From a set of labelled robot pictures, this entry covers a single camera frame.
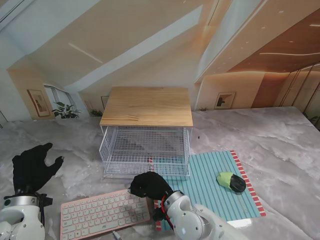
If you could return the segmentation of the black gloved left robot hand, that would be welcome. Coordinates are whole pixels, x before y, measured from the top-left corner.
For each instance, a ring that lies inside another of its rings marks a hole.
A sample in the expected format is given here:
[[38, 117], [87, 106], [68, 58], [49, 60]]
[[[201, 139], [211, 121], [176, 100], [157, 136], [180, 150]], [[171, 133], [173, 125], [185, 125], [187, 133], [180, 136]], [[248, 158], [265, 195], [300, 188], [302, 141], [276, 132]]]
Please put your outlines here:
[[35, 146], [25, 150], [12, 159], [13, 186], [16, 194], [29, 194], [39, 191], [61, 168], [64, 157], [59, 156], [48, 166], [45, 163], [52, 143]]

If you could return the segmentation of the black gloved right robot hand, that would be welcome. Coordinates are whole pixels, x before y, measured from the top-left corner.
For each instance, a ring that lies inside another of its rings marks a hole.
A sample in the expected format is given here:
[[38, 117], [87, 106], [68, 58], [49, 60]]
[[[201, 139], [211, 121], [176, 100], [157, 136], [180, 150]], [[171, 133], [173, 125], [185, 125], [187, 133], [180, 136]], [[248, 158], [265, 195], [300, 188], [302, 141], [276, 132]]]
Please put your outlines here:
[[174, 191], [166, 180], [158, 173], [148, 171], [134, 177], [129, 187], [130, 193], [140, 198], [162, 200]]

